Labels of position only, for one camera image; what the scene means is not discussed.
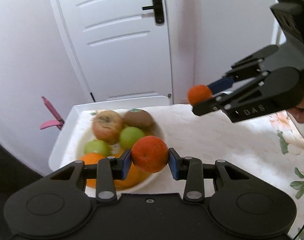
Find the cream oval fruit bowl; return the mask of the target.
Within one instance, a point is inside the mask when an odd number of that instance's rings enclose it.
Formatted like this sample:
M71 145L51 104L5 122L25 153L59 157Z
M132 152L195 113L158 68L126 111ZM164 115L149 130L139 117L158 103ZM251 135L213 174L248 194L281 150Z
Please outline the cream oval fruit bowl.
M141 168L138 146L164 145L154 118L142 109L84 111L73 132L71 150L75 160L88 167L109 161L117 194L133 192L155 179L164 163Z

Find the white tray table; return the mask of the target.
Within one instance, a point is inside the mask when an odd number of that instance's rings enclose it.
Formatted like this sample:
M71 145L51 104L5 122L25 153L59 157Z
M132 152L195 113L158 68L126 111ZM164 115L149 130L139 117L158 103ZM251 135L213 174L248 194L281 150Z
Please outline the white tray table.
M264 178L304 176L304 126L293 123L286 113L233 124L220 111L199 117L191 106L171 105L164 96L74 106L52 150L49 167L57 170L80 155L81 140L93 137L91 121L96 111L122 113L133 108L149 112L156 134L182 155L207 162L225 159Z

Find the small tangerine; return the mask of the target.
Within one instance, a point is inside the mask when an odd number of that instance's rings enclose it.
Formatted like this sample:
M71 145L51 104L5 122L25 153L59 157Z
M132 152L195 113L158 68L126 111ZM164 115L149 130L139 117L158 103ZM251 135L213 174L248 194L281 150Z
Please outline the small tangerine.
M134 166L142 172L160 172L169 161L168 146L159 137L142 137L133 145L131 159Z
M196 85L188 90L187 99L190 105L195 106L212 97L212 91L206 85Z

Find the brown kiwi with sticker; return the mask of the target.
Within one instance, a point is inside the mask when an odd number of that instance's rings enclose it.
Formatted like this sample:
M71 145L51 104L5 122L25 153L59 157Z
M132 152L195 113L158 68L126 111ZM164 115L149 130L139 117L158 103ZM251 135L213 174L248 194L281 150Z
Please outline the brown kiwi with sticker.
M127 126L141 129L146 129L155 123L153 117L147 111L137 108L127 111L123 120Z

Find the floral white tablecloth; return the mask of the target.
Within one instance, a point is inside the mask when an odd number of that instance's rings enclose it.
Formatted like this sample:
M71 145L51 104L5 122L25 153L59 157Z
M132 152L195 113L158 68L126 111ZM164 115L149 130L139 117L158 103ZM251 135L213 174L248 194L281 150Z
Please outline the floral white tablecloth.
M222 112L195 116L189 105L148 107L161 137L183 157L224 159L286 192L297 206L290 236L304 239L304 139L285 112L232 123Z

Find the russet brown apple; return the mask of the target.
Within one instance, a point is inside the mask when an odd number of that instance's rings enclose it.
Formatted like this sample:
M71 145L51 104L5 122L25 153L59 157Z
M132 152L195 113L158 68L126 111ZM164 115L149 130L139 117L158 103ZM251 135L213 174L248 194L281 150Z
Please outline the russet brown apple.
M97 113L92 119L91 129L98 140L103 140L109 145L119 141L119 135L124 127L123 118L115 111L106 110Z

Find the green apple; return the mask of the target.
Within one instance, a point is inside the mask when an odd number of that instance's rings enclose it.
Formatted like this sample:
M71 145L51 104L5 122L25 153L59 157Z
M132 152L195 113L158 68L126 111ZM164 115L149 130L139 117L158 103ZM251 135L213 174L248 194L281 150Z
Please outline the green apple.
M103 140L92 140L87 142L83 148L83 152L84 154L97 153L105 157L108 157L112 154L111 147Z
M121 148L129 150L142 137L145 137L145 133L140 128L128 126L121 131L119 143Z

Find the white panel door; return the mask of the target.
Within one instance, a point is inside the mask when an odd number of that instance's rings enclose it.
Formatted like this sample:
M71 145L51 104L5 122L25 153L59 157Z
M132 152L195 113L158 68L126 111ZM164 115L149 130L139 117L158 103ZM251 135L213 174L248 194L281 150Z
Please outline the white panel door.
M73 70L95 102L173 97L166 12L156 24L152 0L50 0Z

